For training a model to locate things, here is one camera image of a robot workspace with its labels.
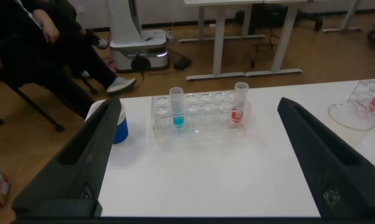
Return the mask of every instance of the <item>blue cup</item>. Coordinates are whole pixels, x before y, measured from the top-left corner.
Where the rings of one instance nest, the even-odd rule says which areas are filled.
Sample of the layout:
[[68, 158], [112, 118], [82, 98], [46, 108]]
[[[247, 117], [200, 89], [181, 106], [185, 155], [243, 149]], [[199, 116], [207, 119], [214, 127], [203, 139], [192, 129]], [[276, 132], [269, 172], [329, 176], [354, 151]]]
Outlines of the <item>blue cup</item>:
[[127, 122], [126, 122], [126, 114], [125, 114], [125, 106], [121, 103], [122, 109], [121, 113], [119, 114], [117, 131], [114, 137], [114, 144], [119, 144], [127, 138], [129, 132], [127, 130]]
[[[100, 105], [104, 102], [105, 100], [99, 100], [95, 103], [92, 104], [90, 107], [88, 116], [86, 117], [85, 121], [100, 107]], [[119, 114], [119, 119], [118, 119], [118, 125], [117, 125], [117, 131], [115, 133], [114, 137], [114, 142], [113, 144], [119, 144], [127, 138], [129, 132], [127, 130], [127, 122], [126, 122], [126, 114], [125, 114], [125, 106], [121, 102], [121, 112]]]

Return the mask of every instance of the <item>person sitting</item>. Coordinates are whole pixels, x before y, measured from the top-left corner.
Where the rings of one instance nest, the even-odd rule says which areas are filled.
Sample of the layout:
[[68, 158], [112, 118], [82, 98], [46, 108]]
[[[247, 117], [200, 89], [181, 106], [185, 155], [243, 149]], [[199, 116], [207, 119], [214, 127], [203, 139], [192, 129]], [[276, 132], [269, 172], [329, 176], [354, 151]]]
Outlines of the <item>person sitting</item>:
[[79, 33], [59, 31], [38, 4], [24, 9], [17, 0], [0, 0], [0, 42], [15, 35], [20, 37], [17, 45], [0, 56], [0, 80], [12, 86], [42, 85], [82, 118], [93, 100], [62, 72], [64, 64], [89, 72], [109, 95], [136, 83], [117, 77]]
[[97, 48], [104, 50], [109, 46], [109, 42], [106, 39], [98, 37], [91, 29], [82, 29], [82, 26], [76, 21], [76, 10], [73, 5], [71, 5], [68, 0], [23, 0], [25, 7], [28, 7], [29, 4], [46, 4], [46, 9], [55, 7], [57, 10], [49, 10], [53, 13], [49, 13], [49, 16], [52, 18], [57, 17], [62, 22], [72, 22], [74, 23], [74, 28], [78, 29], [82, 36], [85, 37], [85, 40], [90, 44], [96, 46]]

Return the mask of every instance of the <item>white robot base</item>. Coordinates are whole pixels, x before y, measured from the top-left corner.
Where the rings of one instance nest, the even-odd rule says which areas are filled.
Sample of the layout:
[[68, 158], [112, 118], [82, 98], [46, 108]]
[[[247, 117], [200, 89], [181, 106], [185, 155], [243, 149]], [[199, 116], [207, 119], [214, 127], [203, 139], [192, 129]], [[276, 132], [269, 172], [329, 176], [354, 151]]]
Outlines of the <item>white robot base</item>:
[[151, 70], [169, 67], [167, 37], [164, 30], [142, 30], [142, 42], [133, 44], [110, 43], [117, 72], [133, 72], [131, 62], [138, 52], [149, 59]]

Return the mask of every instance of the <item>table surface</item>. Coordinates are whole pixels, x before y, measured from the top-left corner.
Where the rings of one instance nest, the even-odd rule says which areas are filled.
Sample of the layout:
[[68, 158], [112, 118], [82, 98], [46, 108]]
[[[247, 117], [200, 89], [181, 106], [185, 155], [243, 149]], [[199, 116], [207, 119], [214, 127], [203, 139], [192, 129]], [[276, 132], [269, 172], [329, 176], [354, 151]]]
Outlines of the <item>table surface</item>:
[[129, 137], [113, 146], [99, 196], [104, 217], [319, 217], [277, 112], [300, 103], [375, 165], [375, 128], [354, 131], [328, 115], [357, 81], [251, 89], [246, 135], [163, 144], [151, 97], [121, 99]]
[[288, 4], [308, 2], [308, 0], [184, 0], [187, 6], [220, 6], [227, 4], [255, 4], [255, 3], [276, 3]]

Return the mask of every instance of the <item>white table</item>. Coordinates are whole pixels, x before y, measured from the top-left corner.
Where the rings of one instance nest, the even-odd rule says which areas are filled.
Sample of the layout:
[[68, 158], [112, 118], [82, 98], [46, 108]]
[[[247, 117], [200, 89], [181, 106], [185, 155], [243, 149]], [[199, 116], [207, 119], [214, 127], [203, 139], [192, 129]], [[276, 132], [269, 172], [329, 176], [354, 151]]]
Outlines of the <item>white table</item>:
[[122, 99], [129, 137], [111, 150], [99, 196], [102, 216], [319, 217], [277, 106], [283, 96], [300, 103], [375, 165], [375, 128], [353, 131], [327, 113], [356, 84], [251, 89], [245, 136], [172, 144], [153, 137], [150, 97]]
[[354, 17], [355, 12], [357, 11], [357, 8], [360, 5], [361, 0], [354, 0], [352, 5], [349, 8], [349, 11], [342, 23], [342, 26], [340, 28], [334, 28], [334, 29], [323, 29], [324, 33], [327, 32], [340, 32], [340, 31], [347, 31], [347, 30], [356, 30], [361, 31], [361, 27], [350, 27], [350, 22]]
[[261, 75], [281, 75], [290, 73], [302, 73], [303, 71], [299, 68], [281, 69], [282, 61], [285, 56], [285, 51], [289, 43], [292, 29], [294, 28], [295, 18], [298, 10], [304, 7], [306, 3], [313, 2], [313, 0], [264, 0], [265, 3], [277, 3], [288, 5], [287, 15], [285, 17], [284, 25], [282, 27], [282, 33], [280, 42], [277, 45], [277, 50], [274, 55], [273, 64], [268, 71], [258, 72], [247, 72], [247, 77], [261, 76]]
[[[242, 77], [242, 76], [257, 76], [257, 75], [273, 75], [273, 74], [285, 74], [285, 73], [301, 73], [302, 70], [295, 69], [285, 69], [281, 70], [281, 64], [284, 59], [285, 50], [288, 46], [289, 37], [294, 26], [295, 17], [298, 9], [305, 5], [305, 3], [312, 2], [313, 0], [184, 0], [187, 6], [213, 6], [216, 9], [216, 31], [215, 31], [215, 50], [213, 56], [213, 70], [212, 74], [209, 75], [190, 75], [186, 77], [186, 80], [200, 80], [208, 78], [223, 78], [223, 77]], [[248, 72], [244, 74], [243, 72], [233, 72], [233, 73], [221, 73], [221, 60], [223, 51], [223, 40], [225, 31], [225, 15], [227, 6], [238, 5], [238, 4], [259, 4], [259, 3], [277, 3], [285, 4], [289, 6], [287, 17], [285, 18], [285, 23], [281, 35], [280, 43], [277, 46], [277, 52], [273, 61], [273, 66], [269, 71], [261, 72]], [[249, 28], [249, 16], [251, 15], [252, 8], [248, 6], [245, 13], [244, 25], [243, 25], [243, 35], [248, 33]], [[200, 9], [200, 16], [203, 16], [203, 9]]]
[[[198, 16], [198, 38], [194, 39], [181, 39], [179, 40], [180, 43], [186, 42], [197, 42], [197, 41], [204, 41], [204, 40], [215, 40], [214, 37], [204, 37], [205, 35], [205, 7], [213, 6], [214, 2], [217, 2], [218, 5], [224, 4], [233, 4], [234, 1], [197, 1], [197, 0], [186, 0], [185, 4], [194, 4], [194, 2], [198, 2], [199, 6], [199, 16]], [[246, 6], [245, 15], [244, 15], [244, 24], [243, 29], [240, 36], [229, 36], [223, 37], [226, 40], [241, 40], [241, 39], [263, 39], [265, 36], [258, 34], [258, 35], [248, 35], [249, 32], [249, 23], [251, 21], [251, 12], [252, 12], [252, 4], [248, 4]]]
[[235, 6], [239, 4], [247, 5], [247, 9], [244, 17], [243, 25], [243, 37], [248, 36], [250, 16], [252, 11], [251, 4], [263, 3], [263, 0], [184, 0], [186, 6], [195, 6], [200, 8], [200, 19], [199, 19], [199, 31], [198, 39], [204, 39], [204, 7], [212, 7], [216, 10], [216, 30], [215, 30], [215, 49], [213, 53], [213, 69], [210, 75], [190, 75], [186, 77], [187, 81], [199, 80], [207, 78], [224, 78], [224, 77], [243, 77], [245, 73], [243, 72], [232, 72], [232, 73], [221, 73], [222, 64], [222, 53], [223, 53], [223, 41], [225, 39], [225, 20], [226, 20], [226, 10], [230, 6]]

